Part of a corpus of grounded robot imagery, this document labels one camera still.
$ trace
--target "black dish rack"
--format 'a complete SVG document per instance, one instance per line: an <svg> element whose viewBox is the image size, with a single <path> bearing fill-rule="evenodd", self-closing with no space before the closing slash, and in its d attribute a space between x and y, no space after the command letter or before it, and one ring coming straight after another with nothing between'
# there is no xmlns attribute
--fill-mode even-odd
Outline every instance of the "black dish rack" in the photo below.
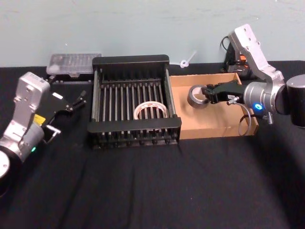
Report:
<svg viewBox="0 0 305 229"><path fill-rule="evenodd" d="M167 55L96 57L91 122L94 148L177 144L181 118L176 115ZM158 101L169 116L146 108L134 120L139 104Z"/></svg>

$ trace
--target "open cardboard tray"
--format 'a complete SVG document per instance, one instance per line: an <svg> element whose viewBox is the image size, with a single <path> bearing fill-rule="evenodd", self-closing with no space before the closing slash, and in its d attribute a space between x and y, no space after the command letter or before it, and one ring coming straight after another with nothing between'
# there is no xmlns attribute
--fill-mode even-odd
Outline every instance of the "open cardboard tray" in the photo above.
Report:
<svg viewBox="0 0 305 229"><path fill-rule="evenodd" d="M189 89L196 84L217 84L231 80L238 80L241 84L237 74L179 75L171 76L170 79L176 113L182 120L180 139L239 136L240 119L247 114L241 106L228 106L226 102L220 102L208 104L204 109L195 109L186 99ZM241 133L245 133L248 119L244 119L241 125ZM253 117L249 135L254 135L257 129L258 122Z"/></svg>

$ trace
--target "clear plastic container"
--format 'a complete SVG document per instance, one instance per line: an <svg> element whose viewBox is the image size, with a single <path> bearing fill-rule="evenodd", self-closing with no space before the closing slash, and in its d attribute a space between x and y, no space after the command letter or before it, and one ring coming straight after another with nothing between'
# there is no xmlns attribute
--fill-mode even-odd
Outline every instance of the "clear plastic container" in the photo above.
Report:
<svg viewBox="0 0 305 229"><path fill-rule="evenodd" d="M80 74L92 74L92 59L101 56L100 53L53 54L47 74L67 74L72 78L77 78Z"/></svg>

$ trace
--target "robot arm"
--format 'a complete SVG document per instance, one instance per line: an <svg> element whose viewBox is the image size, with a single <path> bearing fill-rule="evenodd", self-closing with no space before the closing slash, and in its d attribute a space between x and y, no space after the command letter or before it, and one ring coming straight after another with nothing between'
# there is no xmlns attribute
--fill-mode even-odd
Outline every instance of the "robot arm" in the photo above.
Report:
<svg viewBox="0 0 305 229"><path fill-rule="evenodd" d="M227 101L228 105L246 105L260 116L267 115L270 124L272 113L290 114L294 125L305 127L305 75L295 76L285 83L282 73L267 62L260 42L248 24L235 29L228 38L235 56L245 56L254 75L265 82L251 82L246 87L237 81L207 85L202 87L206 99L212 104Z"/></svg>
<svg viewBox="0 0 305 229"><path fill-rule="evenodd" d="M244 103L250 108L260 104L267 112L288 114L288 103L283 98L287 97L284 77L267 62L250 25L235 29L228 38L234 50L246 57L254 75L266 81L250 83L244 92Z"/></svg>
<svg viewBox="0 0 305 229"><path fill-rule="evenodd" d="M33 73L19 79L14 115L0 139L0 197L35 146L42 140L48 143L60 134L60 130L51 126L55 116L71 114L82 107L86 103L84 96L85 91L70 104L61 95L51 94L50 84Z"/></svg>

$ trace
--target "black table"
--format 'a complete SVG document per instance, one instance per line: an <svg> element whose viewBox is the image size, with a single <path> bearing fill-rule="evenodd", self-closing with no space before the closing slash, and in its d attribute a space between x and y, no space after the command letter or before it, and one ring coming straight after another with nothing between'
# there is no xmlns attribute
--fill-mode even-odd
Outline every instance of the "black table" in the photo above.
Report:
<svg viewBox="0 0 305 229"><path fill-rule="evenodd" d="M271 62L286 80L305 62ZM220 64L171 67L217 73ZM0 132L12 117L17 79L45 68L0 69ZM73 101L90 84L54 85ZM91 106L61 118L62 134L39 145L0 199L0 228L305 228L305 131L289 116L260 121L256 136L183 140L178 146L92 151Z"/></svg>

